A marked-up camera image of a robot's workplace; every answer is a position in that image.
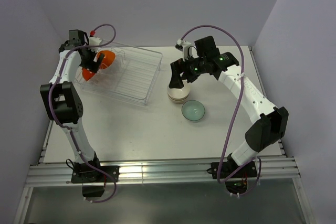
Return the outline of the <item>white orange bowl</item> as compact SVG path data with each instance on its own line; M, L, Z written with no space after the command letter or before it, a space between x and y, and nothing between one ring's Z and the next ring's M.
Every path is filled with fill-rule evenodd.
M92 72L91 70L89 69L86 69L86 68L82 68L82 77L84 79L84 81L89 81L92 77L95 76L95 72Z

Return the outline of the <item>cream bowl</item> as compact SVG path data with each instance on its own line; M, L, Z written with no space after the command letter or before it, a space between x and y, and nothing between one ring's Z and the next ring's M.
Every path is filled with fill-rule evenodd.
M187 82L183 82L184 87L182 88L170 88L167 87L167 93L185 93L185 94L189 94L191 87Z
M185 93L168 93L168 98L174 104L183 104L187 100L188 96L189 94Z

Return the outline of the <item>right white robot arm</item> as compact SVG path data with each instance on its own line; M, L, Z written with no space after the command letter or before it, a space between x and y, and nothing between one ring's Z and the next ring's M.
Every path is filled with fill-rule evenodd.
M179 39L175 47L183 56L170 64L171 80L167 93L172 101L186 99L190 92L187 83L208 73L237 98L248 114L252 126L245 133L244 142L230 154L227 164L230 175L240 176L248 160L284 136L289 116L287 109L270 102L245 76L242 61L230 52L221 53L212 36L193 44Z

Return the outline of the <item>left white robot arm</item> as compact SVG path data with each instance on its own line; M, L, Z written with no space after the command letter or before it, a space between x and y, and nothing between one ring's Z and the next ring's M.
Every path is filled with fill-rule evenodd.
M73 82L79 68L97 73L103 56L96 57L97 39L82 30L70 30L69 39L59 48L59 63L48 84L40 86L40 94L50 120L65 133L74 152L72 169L91 182L102 176L99 159L85 134L82 124L83 104Z

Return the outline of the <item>light green bowl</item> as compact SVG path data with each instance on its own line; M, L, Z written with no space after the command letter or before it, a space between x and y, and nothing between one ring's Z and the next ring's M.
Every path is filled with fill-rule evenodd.
M186 101L181 108L182 115L191 122L201 120L205 115L205 107L196 100Z

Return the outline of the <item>aluminium mounting rail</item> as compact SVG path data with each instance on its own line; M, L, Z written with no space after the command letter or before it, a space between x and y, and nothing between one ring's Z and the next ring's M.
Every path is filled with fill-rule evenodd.
M119 185L213 182L206 172L218 158L172 159L163 161L103 162L102 166L119 166ZM299 178L293 157L261 157L261 179ZM26 187L72 186L71 169L64 163L41 163L29 168Z

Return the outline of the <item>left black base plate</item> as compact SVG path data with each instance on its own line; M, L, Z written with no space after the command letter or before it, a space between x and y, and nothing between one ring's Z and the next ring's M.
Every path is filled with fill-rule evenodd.
M108 165L100 166L99 169L108 174L102 174L86 164L75 163L75 168L72 172L71 183L83 184L83 183L112 183L117 182L119 178L119 166Z

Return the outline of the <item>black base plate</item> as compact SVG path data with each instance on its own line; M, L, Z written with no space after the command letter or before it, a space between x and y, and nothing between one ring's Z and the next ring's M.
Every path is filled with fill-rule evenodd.
M117 182L119 178L119 166L108 165L100 166L99 169L108 174L102 174L86 164L75 163L75 168L72 172L71 183L83 184L83 183L112 183Z
M217 178L217 170L218 170L219 162L212 162L210 168L206 170L208 174L212 176L212 179ZM257 177L257 168L255 162L249 162L244 167L240 168L230 162L223 162L222 170L220 173L220 179L224 179L232 174L236 169L239 169L232 178L255 178Z

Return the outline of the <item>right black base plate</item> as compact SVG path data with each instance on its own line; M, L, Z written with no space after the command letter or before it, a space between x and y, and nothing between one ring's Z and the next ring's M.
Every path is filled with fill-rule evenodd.
M208 174L212 176L212 179L217 178L217 170L218 170L219 162L212 162L210 168L206 170ZM224 179L232 174L236 169L239 169L232 178L255 178L257 177L257 168L255 162L249 162L244 167L240 168L230 162L223 162L222 170L220 173L220 179Z

